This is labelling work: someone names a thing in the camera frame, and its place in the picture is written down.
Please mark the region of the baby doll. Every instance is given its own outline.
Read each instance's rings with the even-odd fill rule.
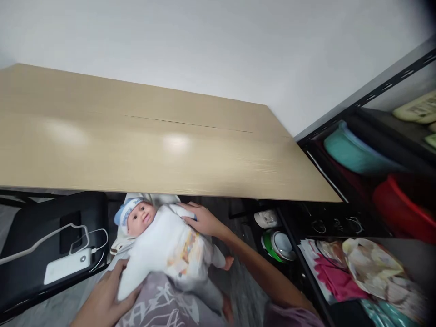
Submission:
[[[158,210],[144,198],[130,198],[114,221],[123,232],[136,237],[118,288],[118,300],[126,298],[150,271],[163,271],[182,291],[192,291],[211,309],[220,312],[223,296],[208,277],[210,264],[229,270],[234,258],[224,257],[216,245],[181,218],[195,215],[176,204]]]

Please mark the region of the green bowl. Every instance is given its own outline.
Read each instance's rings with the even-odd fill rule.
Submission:
[[[277,253],[273,249],[273,245],[271,244],[271,236],[273,235],[273,231],[270,229],[263,233],[262,235],[262,245],[264,249],[268,252],[268,254],[276,259],[277,261],[283,263],[284,261],[277,255]]]

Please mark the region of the human hand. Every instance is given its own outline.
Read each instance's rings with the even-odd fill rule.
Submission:
[[[223,238],[230,232],[228,227],[220,222],[207,208],[194,202],[189,202],[188,204],[178,203],[178,205],[195,214],[197,221],[190,217],[182,218],[201,234]]]
[[[103,275],[77,313],[71,327],[112,327],[131,309],[142,285],[139,285],[125,300],[120,303],[115,302],[119,277],[127,261],[126,259],[118,260],[115,268]]]

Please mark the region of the pink cloth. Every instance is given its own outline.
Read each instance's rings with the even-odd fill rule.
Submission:
[[[338,302],[354,298],[369,298],[368,293],[357,286],[349,273],[333,266],[325,258],[317,258],[315,261],[318,279],[326,285]]]

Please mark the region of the pants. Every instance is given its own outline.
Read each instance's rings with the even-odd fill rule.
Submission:
[[[212,252],[213,253],[210,263],[217,268],[224,268],[224,266],[226,265],[226,258],[216,245],[213,245]],[[224,304],[223,295],[221,291],[215,286],[215,284],[212,283],[210,278],[207,278],[203,281],[174,280],[174,284],[181,291],[192,292],[210,309],[221,313]]]

